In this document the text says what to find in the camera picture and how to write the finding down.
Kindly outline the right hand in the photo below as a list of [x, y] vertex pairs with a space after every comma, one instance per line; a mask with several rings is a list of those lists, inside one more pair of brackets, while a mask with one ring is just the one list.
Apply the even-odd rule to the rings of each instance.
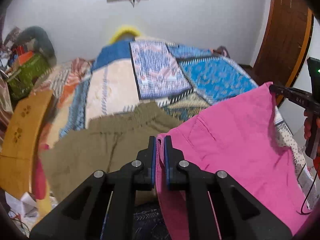
[[[304, 139], [308, 140], [311, 137], [311, 119], [312, 119], [312, 113], [308, 112], [307, 110], [304, 111], [304, 116], [306, 117], [304, 121]], [[316, 171], [318, 171], [319, 174], [319, 145], [317, 147], [317, 157], [313, 161], [313, 166]]]

